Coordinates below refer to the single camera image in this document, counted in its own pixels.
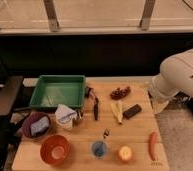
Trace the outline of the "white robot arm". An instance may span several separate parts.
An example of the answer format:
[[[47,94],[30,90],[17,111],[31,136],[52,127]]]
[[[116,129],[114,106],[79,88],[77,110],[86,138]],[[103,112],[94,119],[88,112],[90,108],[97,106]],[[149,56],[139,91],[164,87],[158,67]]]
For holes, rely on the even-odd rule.
[[[148,92],[160,103],[179,92],[193,98],[193,48],[166,58],[160,72],[150,78]]]

